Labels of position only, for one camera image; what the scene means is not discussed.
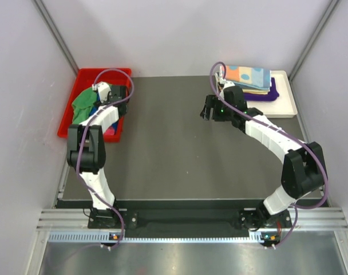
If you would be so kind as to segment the royal blue towel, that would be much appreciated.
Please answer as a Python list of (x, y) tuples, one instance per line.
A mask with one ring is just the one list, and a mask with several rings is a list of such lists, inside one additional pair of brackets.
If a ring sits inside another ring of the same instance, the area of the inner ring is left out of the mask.
[(90, 126), (101, 126), (103, 133), (111, 127), (116, 129), (118, 121), (124, 116), (124, 111), (125, 107), (122, 104), (118, 104), (118, 106), (106, 104), (100, 107), (93, 107), (89, 115), (89, 119), (93, 118)]

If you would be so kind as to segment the yellow and blue cartoon towel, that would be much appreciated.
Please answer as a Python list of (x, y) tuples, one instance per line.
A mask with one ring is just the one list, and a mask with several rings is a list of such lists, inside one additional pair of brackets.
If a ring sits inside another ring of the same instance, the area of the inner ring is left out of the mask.
[(243, 89), (255, 89), (255, 90), (269, 90), (270, 91), (270, 88), (268, 88), (268, 89), (256, 89), (254, 87), (245, 87), (245, 86), (240, 86), (240, 85), (239, 85), (239, 87), (242, 88), (242, 90)]

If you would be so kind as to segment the light blue patterned towel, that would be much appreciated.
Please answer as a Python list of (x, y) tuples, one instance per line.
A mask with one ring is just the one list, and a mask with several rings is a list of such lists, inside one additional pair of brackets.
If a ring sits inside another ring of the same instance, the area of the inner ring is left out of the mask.
[(244, 87), (258, 90), (271, 88), (271, 71), (265, 68), (222, 65), (220, 76), (227, 81)]

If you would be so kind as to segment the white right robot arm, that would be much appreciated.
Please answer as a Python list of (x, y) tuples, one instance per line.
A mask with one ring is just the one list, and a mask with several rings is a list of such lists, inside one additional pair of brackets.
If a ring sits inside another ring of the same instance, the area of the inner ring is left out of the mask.
[(200, 116), (204, 120), (230, 122), (281, 161), (280, 186), (256, 207), (259, 227), (272, 226), (281, 212), (325, 185), (327, 173), (322, 147), (290, 136), (263, 112), (248, 107), (241, 88), (224, 87), (219, 95), (207, 95)]

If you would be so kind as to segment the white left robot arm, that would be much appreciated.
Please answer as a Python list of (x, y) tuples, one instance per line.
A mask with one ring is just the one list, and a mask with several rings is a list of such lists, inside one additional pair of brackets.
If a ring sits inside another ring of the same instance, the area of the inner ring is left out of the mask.
[(100, 82), (92, 91), (97, 99), (88, 117), (68, 128), (67, 163), (74, 168), (92, 197), (88, 227), (119, 228), (121, 214), (104, 172), (104, 133), (127, 113), (123, 99), (128, 95), (128, 88)]

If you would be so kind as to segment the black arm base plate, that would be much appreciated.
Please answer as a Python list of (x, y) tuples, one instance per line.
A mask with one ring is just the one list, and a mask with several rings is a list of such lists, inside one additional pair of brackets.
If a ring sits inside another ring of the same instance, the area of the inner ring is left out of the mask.
[(254, 209), (127, 209), (119, 211), (126, 237), (244, 237), (255, 229), (288, 229), (287, 210), (262, 219)]

